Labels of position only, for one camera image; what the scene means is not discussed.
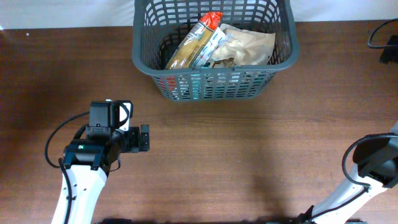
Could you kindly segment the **colourful tissue pack bundle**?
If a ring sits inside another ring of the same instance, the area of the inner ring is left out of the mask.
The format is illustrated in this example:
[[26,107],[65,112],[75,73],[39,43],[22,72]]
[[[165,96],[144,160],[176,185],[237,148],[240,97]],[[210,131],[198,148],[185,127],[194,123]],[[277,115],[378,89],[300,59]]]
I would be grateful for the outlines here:
[[213,52],[226,40],[226,34],[217,27],[209,41],[200,50],[199,54],[191,64],[192,68],[203,67],[212,56]]

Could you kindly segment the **red orange pasta package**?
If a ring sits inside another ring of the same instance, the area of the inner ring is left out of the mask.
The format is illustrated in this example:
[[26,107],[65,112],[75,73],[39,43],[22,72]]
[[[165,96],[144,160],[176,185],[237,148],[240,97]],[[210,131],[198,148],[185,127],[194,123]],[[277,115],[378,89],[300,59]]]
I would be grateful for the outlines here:
[[209,41],[217,27],[220,27],[222,12],[207,12],[193,26],[191,31],[182,40],[172,58],[165,66],[166,70],[192,68],[191,64],[200,50]]

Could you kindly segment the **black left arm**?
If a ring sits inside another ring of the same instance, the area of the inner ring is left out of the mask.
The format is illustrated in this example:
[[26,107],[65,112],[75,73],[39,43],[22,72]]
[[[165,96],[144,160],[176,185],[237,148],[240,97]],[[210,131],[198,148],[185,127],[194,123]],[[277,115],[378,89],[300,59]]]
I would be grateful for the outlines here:
[[149,125],[129,124],[133,109],[129,100],[91,103],[89,122],[75,133],[56,165],[62,189],[52,223],[91,223],[112,164],[123,153],[150,149]]

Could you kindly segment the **beige kraft paper pouch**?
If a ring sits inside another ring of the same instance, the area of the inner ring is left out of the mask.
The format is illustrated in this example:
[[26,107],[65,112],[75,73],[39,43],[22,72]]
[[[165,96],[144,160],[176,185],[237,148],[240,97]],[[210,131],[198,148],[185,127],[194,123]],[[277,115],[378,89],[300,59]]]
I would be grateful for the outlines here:
[[222,24],[226,40],[210,58],[235,58],[242,65],[266,65],[274,51],[276,33],[255,32]]

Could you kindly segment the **light teal wipes packet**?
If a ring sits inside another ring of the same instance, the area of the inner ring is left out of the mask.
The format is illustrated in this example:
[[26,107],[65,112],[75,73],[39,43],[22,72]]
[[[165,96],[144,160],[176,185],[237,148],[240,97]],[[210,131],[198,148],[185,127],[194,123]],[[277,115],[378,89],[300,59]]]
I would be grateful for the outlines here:
[[223,94],[224,80],[214,74],[194,74],[192,82],[192,96],[194,100],[207,100]]

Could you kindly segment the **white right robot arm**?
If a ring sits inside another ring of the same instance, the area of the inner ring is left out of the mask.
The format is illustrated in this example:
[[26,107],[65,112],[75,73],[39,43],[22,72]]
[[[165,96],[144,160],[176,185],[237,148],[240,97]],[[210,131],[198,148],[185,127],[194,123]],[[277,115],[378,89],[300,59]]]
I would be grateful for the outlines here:
[[388,133],[368,134],[345,151],[345,180],[326,199],[292,223],[347,223],[375,196],[397,185],[397,125]]

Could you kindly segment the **brown chocolate snack pouch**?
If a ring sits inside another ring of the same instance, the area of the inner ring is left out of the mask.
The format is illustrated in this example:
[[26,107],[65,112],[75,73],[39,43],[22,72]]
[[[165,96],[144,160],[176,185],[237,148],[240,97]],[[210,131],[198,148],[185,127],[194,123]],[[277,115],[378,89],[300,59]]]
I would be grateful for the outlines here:
[[211,58],[208,61],[210,63],[210,68],[232,68],[236,66],[241,66],[240,62],[235,61],[235,58],[224,58],[220,60],[216,60],[215,58]]

